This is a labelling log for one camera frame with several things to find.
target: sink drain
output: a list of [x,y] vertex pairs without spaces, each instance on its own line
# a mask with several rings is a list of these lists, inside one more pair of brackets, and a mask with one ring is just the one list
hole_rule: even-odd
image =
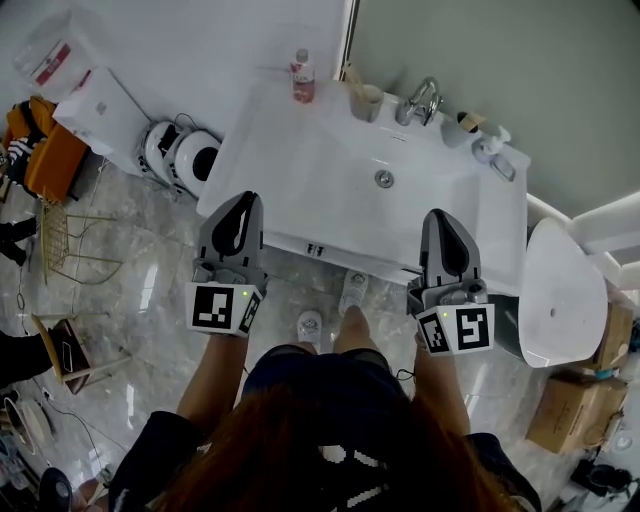
[[376,183],[381,188],[391,188],[393,181],[393,174],[389,171],[381,170],[376,173]]

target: white sink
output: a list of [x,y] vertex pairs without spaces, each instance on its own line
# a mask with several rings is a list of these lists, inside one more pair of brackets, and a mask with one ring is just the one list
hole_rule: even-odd
[[[264,203],[265,243],[402,284],[419,269],[424,216],[442,208],[476,238],[493,292],[517,295],[525,253],[529,158],[507,148],[513,183],[472,157],[469,144],[448,149],[442,115],[428,127],[394,120],[386,95],[375,123],[349,110],[343,83],[318,87],[296,103],[285,82],[257,85],[227,135],[198,202],[209,216],[244,190]],[[393,174],[391,188],[375,181]]]

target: toothbrush holder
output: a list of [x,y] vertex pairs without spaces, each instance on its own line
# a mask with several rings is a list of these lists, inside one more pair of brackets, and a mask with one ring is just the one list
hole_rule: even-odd
[[375,85],[363,85],[364,98],[362,98],[354,89],[349,89],[349,104],[351,105],[351,113],[356,119],[373,123],[382,107],[384,101],[384,93]]
[[465,118],[466,115],[466,112],[458,112],[456,120],[453,120],[450,117],[446,117],[442,122],[442,126],[440,128],[440,131],[442,133],[442,142],[444,142],[445,146],[447,146],[448,148],[458,147],[461,144],[467,142],[476,133],[478,133],[477,126],[470,132],[464,130],[460,126],[460,122]]

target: white shoe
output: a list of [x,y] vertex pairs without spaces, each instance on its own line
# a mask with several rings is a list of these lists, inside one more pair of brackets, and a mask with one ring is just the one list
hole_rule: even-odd
[[340,304],[338,305],[340,316],[344,316],[351,306],[360,307],[362,305],[368,286],[369,276],[367,274],[356,272],[355,270],[347,271],[347,275],[344,277]]
[[311,343],[316,352],[320,353],[320,339],[322,338],[322,316],[317,311],[307,310],[298,317],[298,341]]

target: gray wall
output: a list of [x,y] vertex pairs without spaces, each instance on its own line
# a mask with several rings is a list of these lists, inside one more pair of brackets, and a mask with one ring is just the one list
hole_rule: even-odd
[[636,261],[640,261],[640,247],[629,247],[628,249],[612,251],[611,256],[613,256],[620,265],[635,263]]
[[575,216],[640,190],[640,11],[631,0],[362,0],[351,59],[407,95],[434,75],[530,155],[529,192]]

